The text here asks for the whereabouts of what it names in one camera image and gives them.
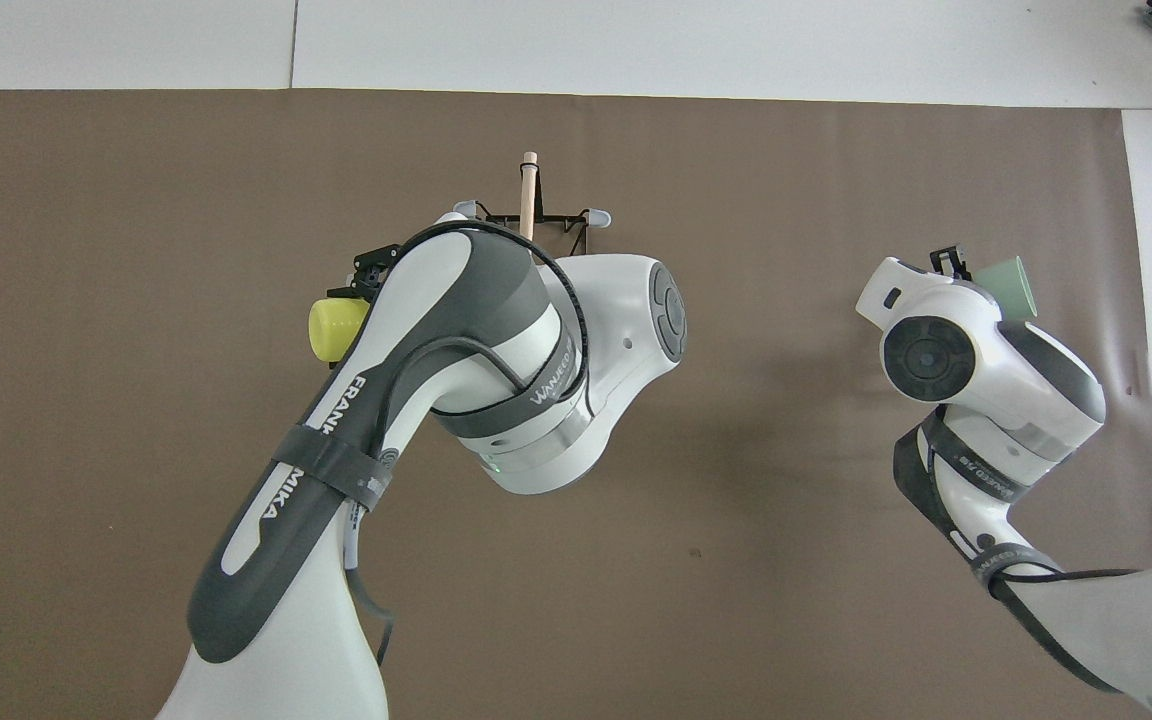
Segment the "pale green plastic cup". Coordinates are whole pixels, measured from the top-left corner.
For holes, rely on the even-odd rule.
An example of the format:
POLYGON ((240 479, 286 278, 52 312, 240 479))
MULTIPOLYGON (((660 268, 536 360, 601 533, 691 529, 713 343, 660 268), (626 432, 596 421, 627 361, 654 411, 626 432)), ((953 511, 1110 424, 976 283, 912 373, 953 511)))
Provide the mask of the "pale green plastic cup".
POLYGON ((990 293, 1007 323, 1037 319, 1038 310, 1020 256, 973 270, 973 283, 990 293))

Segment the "brown paper table mat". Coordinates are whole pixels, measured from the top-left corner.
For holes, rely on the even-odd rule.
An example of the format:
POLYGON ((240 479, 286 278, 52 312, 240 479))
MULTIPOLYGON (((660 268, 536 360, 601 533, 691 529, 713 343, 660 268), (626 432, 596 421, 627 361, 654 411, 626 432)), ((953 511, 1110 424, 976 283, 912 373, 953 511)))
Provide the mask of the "brown paper table mat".
POLYGON ((394 720, 1151 720, 1066 673, 893 486, 927 407, 876 265, 1020 255, 1108 424, 1011 511, 1152 566, 1152 388, 1106 109, 411 92, 0 92, 0 720, 156 717, 202 566, 326 378, 306 310, 450 209, 607 209, 685 359, 602 460, 499 488, 426 420, 364 521, 394 720))

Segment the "yellow plastic cup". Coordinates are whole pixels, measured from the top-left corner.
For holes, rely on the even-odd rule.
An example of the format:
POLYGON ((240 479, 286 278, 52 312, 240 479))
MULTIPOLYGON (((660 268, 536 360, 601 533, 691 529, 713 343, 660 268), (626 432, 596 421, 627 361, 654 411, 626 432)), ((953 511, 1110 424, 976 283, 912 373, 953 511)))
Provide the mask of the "yellow plastic cup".
POLYGON ((308 311, 308 342, 317 361, 339 363, 353 346, 369 314, 366 300, 328 297, 308 311))

